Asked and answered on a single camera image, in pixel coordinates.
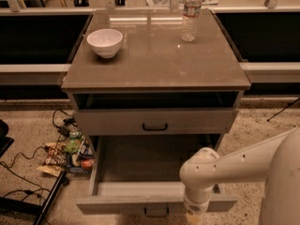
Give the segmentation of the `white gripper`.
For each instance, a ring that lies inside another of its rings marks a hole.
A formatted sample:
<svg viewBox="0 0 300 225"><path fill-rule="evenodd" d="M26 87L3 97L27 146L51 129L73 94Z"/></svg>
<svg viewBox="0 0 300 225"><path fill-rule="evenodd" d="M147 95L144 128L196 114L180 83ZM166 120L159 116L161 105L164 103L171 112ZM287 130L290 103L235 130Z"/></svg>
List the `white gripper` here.
<svg viewBox="0 0 300 225"><path fill-rule="evenodd" d="M200 189L185 188L184 206L189 211L189 213L186 213L189 225L201 225L201 217L195 214L203 214L207 211L211 194L212 189L210 187Z"/></svg>

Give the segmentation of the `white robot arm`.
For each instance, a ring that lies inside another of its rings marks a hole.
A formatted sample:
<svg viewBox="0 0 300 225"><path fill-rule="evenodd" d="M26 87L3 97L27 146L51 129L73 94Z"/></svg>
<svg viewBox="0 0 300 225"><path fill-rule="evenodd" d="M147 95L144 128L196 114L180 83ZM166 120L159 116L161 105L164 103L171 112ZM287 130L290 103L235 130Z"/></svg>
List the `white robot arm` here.
<svg viewBox="0 0 300 225"><path fill-rule="evenodd" d="M184 205L191 214L208 210L213 186L263 182L259 225L300 225L300 128L225 157L208 147L180 168Z"/></svg>

